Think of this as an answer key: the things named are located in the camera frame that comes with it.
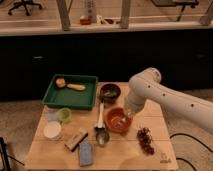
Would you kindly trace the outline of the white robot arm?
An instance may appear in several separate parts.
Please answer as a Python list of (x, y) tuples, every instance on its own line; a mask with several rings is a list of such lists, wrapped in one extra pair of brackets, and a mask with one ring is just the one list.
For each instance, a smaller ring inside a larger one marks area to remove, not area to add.
[(213, 102), (203, 100), (160, 84), (161, 73), (156, 68), (147, 68), (132, 76), (128, 82), (124, 111), (129, 117), (139, 113), (150, 99), (165, 108), (182, 114), (199, 127), (213, 135)]

